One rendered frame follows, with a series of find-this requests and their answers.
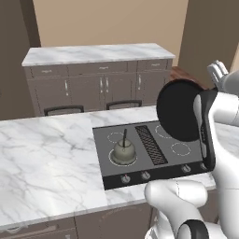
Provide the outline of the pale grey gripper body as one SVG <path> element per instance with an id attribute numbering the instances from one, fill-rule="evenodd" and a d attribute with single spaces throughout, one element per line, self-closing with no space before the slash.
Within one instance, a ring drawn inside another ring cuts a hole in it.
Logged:
<path id="1" fill-rule="evenodd" d="M 207 71 L 212 78 L 215 86 L 219 91 L 222 91 L 222 82 L 224 78 L 229 74 L 224 63 L 220 62 L 219 60 L 215 60 L 207 66 Z"/>

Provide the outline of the grey cupboard run marble top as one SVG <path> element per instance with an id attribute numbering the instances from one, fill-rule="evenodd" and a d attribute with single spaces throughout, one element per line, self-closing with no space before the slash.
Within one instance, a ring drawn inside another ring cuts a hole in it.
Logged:
<path id="1" fill-rule="evenodd" d="M 36 116 L 48 107 L 142 100 L 155 105 L 175 55 L 155 43 L 31 48 L 24 68 Z"/>

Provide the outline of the grey island drawer front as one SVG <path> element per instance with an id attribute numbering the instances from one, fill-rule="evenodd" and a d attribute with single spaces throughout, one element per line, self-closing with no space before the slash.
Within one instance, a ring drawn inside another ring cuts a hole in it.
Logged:
<path id="1" fill-rule="evenodd" d="M 73 218 L 0 229 L 0 239 L 77 239 Z"/>

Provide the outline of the black chair back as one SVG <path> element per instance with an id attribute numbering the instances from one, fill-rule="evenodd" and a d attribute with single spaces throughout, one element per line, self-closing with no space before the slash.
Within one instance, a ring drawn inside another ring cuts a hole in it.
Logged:
<path id="1" fill-rule="evenodd" d="M 48 107 L 44 109 L 45 116 L 55 116 L 83 112 L 84 112 L 83 105 L 64 105 L 64 106 Z"/>
<path id="2" fill-rule="evenodd" d="M 110 110 L 110 107 L 113 105 L 125 105 L 125 104 L 137 104 L 138 107 L 142 106 L 142 100 L 121 100 L 114 101 L 106 104 L 106 110 Z"/>

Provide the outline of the grey island cupboard door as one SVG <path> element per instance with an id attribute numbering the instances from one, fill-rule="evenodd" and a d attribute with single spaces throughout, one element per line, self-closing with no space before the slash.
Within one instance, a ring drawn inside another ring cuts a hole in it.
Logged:
<path id="1" fill-rule="evenodd" d="M 76 216 L 78 239 L 145 239 L 150 217 L 148 204 Z"/>

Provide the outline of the black round pan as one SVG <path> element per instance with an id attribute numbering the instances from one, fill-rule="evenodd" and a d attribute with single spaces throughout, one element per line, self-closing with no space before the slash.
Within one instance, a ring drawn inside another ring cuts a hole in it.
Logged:
<path id="1" fill-rule="evenodd" d="M 183 142 L 199 139 L 193 102 L 203 90 L 197 83 L 184 78 L 170 81 L 161 89 L 157 116 L 162 128 L 174 139 Z"/>

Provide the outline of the grey black hob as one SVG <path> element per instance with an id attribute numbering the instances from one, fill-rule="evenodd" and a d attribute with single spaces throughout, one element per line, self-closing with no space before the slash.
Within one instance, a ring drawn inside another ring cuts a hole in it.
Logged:
<path id="1" fill-rule="evenodd" d="M 127 130 L 127 138 L 134 144 L 136 161 L 130 165 L 117 165 L 111 160 L 115 144 Z M 162 128 L 157 120 L 97 127 L 93 130 L 104 188 L 107 190 L 139 185 L 150 180 L 169 179 L 203 174 L 200 143 L 175 140 Z M 182 171 L 183 165 L 191 169 Z M 143 180 L 141 173 L 147 171 L 149 180 Z M 121 177 L 127 175 L 130 182 L 124 184 Z"/>

